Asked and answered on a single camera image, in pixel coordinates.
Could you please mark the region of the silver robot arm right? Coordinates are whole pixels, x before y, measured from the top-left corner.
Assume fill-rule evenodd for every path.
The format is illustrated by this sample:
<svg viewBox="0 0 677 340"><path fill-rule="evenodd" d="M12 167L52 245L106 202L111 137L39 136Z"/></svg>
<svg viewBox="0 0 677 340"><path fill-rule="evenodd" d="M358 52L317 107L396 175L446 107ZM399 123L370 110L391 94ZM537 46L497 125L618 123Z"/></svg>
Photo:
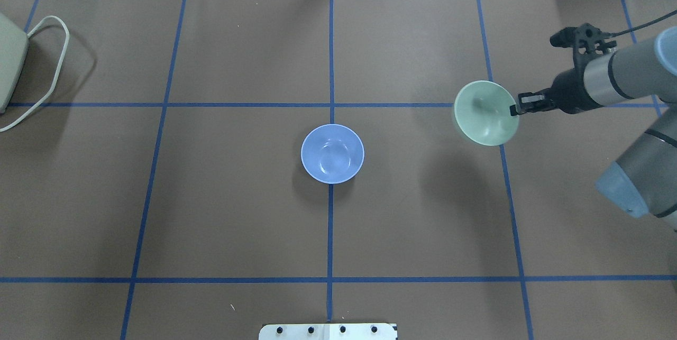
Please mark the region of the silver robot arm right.
<svg viewBox="0 0 677 340"><path fill-rule="evenodd" d="M508 147L524 192L675 229L675 27L616 49L585 24L551 44L573 49L573 65L511 108L525 119Z"/></svg>

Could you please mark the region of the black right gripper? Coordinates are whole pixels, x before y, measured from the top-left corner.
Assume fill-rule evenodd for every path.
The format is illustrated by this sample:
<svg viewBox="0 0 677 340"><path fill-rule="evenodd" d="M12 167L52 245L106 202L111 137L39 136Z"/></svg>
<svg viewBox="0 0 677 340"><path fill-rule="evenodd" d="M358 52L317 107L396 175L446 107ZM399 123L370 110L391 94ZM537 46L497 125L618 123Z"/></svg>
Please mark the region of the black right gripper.
<svg viewBox="0 0 677 340"><path fill-rule="evenodd" d="M580 114L596 108L596 102L587 93L577 70L570 69L558 74L546 91L520 93L510 106L510 116L544 113L560 109L567 114Z"/></svg>

